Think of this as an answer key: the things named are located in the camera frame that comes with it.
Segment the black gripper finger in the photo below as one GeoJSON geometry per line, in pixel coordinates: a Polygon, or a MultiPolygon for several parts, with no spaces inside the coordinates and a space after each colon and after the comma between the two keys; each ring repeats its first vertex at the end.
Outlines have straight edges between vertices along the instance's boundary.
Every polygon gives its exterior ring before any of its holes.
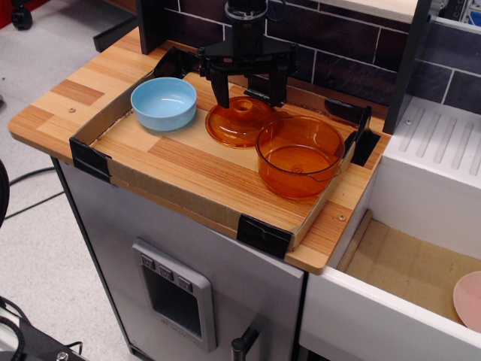
{"type": "Polygon", "coordinates": [[[212,71],[210,73],[210,82],[217,104],[223,108],[230,108],[228,75],[222,72],[212,71]]]}
{"type": "Polygon", "coordinates": [[[268,77],[269,80],[269,104],[272,107],[280,107],[286,101],[286,85],[288,74],[286,69],[272,71],[268,77]]]}

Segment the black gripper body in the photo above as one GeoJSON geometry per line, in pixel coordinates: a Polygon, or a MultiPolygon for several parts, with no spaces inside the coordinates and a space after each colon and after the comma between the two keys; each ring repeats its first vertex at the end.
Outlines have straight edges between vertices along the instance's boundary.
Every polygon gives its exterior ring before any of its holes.
{"type": "Polygon", "coordinates": [[[267,11],[226,11],[231,34],[222,42],[197,50],[201,76],[210,80],[215,74],[296,72],[298,46],[265,35],[267,14],[267,11]]]}

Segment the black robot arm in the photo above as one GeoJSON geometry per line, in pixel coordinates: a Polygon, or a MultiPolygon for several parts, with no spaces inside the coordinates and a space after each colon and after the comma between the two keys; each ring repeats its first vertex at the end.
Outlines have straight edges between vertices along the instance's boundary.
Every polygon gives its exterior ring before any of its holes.
{"type": "Polygon", "coordinates": [[[297,70],[298,45],[265,35],[266,1],[228,1],[225,15],[231,36],[197,51],[200,75],[211,82],[218,105],[230,107],[228,78],[242,75],[249,79],[252,97],[282,106],[287,80],[297,70]]]}

